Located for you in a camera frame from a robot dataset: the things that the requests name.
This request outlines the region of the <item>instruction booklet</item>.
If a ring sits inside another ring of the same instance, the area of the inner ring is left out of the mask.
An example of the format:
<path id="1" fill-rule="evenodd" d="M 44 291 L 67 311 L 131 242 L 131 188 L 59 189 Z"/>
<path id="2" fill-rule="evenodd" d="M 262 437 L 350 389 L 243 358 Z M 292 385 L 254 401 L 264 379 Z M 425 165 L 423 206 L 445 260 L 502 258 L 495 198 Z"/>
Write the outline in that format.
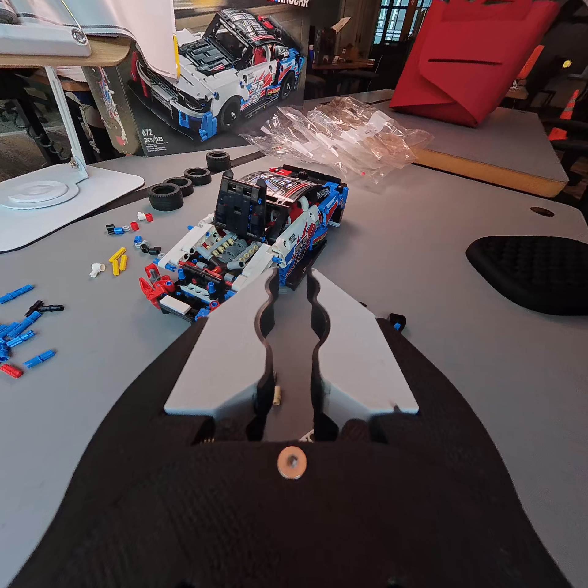
<path id="1" fill-rule="evenodd" d="M 175 32 L 172 1 L 1 1 L 1 67 L 110 67 L 134 42 L 177 78 Z"/>

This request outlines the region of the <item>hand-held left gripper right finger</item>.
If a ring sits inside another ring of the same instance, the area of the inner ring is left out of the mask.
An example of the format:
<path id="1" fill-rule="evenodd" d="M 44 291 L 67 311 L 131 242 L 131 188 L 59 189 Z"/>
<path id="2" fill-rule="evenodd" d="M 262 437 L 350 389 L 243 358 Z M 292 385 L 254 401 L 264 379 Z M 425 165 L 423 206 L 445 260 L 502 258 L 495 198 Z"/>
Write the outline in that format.
<path id="1" fill-rule="evenodd" d="M 376 316 L 315 269 L 307 277 L 307 298 L 319 337 L 311 373 L 314 439 L 335 439 L 352 419 L 418 414 Z"/>

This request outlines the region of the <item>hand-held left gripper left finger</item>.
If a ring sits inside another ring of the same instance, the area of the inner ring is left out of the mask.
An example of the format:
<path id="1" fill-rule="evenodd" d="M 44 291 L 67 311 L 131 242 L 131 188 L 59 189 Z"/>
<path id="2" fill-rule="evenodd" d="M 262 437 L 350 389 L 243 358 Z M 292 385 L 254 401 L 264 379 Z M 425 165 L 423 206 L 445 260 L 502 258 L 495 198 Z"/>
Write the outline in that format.
<path id="1" fill-rule="evenodd" d="M 211 311 L 164 404 L 167 415 L 231 419 L 261 440 L 273 405 L 275 372 L 267 335 L 275 325 L 277 269 L 266 269 Z"/>

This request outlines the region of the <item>brown wooden table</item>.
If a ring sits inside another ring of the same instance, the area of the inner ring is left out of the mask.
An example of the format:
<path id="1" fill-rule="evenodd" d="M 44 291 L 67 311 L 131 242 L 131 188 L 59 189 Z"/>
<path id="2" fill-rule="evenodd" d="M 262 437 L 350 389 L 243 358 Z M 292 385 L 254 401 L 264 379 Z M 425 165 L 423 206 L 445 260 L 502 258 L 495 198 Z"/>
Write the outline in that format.
<path id="1" fill-rule="evenodd" d="M 345 54 L 335 55 L 336 37 L 334 28 L 315 32 L 313 45 L 309 46 L 306 82 L 326 96 L 365 91 L 378 78 L 375 60 L 354 56 L 352 46 Z"/>

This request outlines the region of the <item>window with dark frames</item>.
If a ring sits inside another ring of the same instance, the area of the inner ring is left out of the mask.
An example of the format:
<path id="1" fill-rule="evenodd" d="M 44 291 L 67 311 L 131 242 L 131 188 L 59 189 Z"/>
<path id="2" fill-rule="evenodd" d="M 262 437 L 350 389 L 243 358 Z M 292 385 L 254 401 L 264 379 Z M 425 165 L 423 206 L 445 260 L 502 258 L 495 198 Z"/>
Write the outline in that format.
<path id="1" fill-rule="evenodd" d="M 373 45 L 404 42 L 416 34 L 431 1 L 378 1 Z"/>

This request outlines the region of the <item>pile of blue pins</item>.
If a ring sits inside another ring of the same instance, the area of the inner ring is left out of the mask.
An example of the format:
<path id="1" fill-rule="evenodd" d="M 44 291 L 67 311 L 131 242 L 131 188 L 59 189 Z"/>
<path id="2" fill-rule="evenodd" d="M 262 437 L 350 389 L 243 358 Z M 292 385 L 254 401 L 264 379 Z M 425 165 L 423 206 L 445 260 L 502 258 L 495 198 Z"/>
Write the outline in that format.
<path id="1" fill-rule="evenodd" d="M 36 335 L 36 323 L 47 313 L 34 312 L 28 318 L 25 317 L 26 312 L 18 320 L 11 323 L 1 323 L 1 364 L 11 364 L 14 359 L 14 353 L 19 346 L 32 341 Z M 40 352 L 28 360 L 22 362 L 22 371 L 28 371 L 36 366 L 48 362 L 56 356 L 55 349 L 48 349 Z"/>

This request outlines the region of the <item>toy car set box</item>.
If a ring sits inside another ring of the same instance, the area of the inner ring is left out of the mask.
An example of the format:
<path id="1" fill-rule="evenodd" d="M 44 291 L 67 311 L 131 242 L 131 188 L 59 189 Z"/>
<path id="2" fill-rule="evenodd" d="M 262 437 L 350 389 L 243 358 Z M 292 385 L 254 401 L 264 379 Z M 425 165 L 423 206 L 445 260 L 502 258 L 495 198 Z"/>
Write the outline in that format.
<path id="1" fill-rule="evenodd" d="M 179 75 L 148 62 L 151 35 L 118 65 L 84 68 L 114 148 L 157 157 L 246 145 L 280 108 L 301 109 L 309 1 L 174 1 Z"/>

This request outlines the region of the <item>pile of clear plastic bags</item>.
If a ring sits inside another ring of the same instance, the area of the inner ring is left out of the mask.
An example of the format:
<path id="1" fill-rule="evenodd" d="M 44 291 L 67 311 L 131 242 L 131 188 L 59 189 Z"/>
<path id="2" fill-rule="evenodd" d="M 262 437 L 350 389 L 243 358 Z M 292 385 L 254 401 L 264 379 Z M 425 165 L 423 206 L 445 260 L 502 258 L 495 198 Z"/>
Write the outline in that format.
<path id="1" fill-rule="evenodd" d="M 279 107 L 255 134 L 240 136 L 284 164 L 321 164 L 342 179 L 374 184 L 417 162 L 434 138 L 371 105 L 341 96 L 306 114 Z"/>

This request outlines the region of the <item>toy brick race car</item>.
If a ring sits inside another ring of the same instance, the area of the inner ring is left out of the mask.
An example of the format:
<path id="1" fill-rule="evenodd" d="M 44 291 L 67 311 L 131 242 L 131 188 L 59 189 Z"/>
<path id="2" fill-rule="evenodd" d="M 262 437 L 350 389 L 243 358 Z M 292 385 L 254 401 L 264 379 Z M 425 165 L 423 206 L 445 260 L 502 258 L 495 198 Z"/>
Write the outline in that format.
<path id="1" fill-rule="evenodd" d="M 340 178 L 282 165 L 235 179 L 226 171 L 212 213 L 161 258 L 139 285 L 162 313 L 195 322 L 276 269 L 295 290 L 341 224 L 348 186 Z"/>

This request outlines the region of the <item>white book stand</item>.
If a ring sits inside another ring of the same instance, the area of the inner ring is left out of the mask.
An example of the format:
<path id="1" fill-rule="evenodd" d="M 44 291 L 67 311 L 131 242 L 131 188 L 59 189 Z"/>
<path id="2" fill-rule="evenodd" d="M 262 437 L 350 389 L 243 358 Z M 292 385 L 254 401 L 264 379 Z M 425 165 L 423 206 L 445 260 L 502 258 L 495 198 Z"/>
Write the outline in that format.
<path id="1" fill-rule="evenodd" d="M 1 252 L 21 249 L 143 187 L 143 178 L 88 165 L 56 67 L 111 66 L 128 38 L 92 40 L 79 25 L 1 24 L 1 68 L 43 67 L 70 141 L 71 158 L 1 182 Z"/>

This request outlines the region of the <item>red paper bag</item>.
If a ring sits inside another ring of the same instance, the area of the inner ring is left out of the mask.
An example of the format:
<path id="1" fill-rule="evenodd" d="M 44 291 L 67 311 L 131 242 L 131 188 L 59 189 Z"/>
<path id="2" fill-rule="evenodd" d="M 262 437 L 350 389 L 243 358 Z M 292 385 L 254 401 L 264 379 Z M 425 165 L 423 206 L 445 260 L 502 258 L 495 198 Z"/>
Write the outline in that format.
<path id="1" fill-rule="evenodd" d="M 557 1 L 433 1 L 389 106 L 477 127 L 560 11 Z"/>

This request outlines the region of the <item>black mesh cushion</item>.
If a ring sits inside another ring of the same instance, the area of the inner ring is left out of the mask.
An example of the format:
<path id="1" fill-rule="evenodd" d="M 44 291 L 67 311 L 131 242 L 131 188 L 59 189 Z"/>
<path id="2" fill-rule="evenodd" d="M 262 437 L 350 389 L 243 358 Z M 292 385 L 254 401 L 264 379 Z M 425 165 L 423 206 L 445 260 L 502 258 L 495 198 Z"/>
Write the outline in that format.
<path id="1" fill-rule="evenodd" d="M 556 236 L 486 236 L 466 258 L 503 297 L 528 310 L 587 315 L 587 244 Z"/>

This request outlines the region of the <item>orange striped traffic cone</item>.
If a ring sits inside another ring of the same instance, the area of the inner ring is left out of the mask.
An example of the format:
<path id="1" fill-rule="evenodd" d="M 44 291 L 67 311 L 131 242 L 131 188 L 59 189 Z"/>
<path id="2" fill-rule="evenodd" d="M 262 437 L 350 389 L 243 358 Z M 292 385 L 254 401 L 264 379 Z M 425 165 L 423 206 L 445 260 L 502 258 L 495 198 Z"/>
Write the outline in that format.
<path id="1" fill-rule="evenodd" d="M 563 109 L 562 114 L 559 116 L 558 119 L 556 119 L 557 124 L 554 123 L 552 125 L 552 129 L 548 135 L 549 141 L 551 141 L 551 142 L 552 141 L 562 141 L 562 140 L 567 139 L 567 130 L 564 129 L 561 126 L 561 124 L 571 120 L 579 93 L 580 93 L 579 90 L 575 90 L 573 92 L 571 98 L 569 99 L 569 102 L 567 103 L 566 107 Z"/>

